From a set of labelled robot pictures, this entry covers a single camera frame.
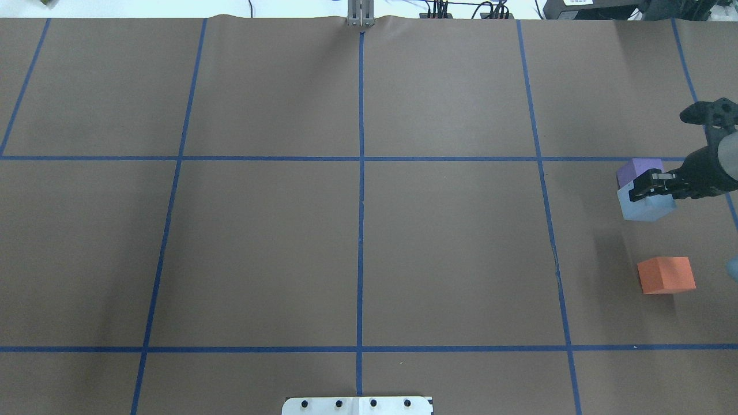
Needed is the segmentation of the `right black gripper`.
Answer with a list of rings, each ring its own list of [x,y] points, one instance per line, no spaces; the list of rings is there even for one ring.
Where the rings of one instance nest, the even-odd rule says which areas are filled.
[[[635,177],[629,190],[630,202],[653,196],[674,199],[703,199],[736,191],[737,181],[722,167],[717,150],[706,146],[690,153],[683,164],[670,172],[648,169]]]

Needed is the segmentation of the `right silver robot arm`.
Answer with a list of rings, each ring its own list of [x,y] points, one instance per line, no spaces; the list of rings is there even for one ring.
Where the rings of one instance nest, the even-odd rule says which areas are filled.
[[[736,133],[709,140],[682,165],[665,171],[649,166],[617,190],[626,221],[656,222],[677,208],[678,200],[719,197],[736,191]]]

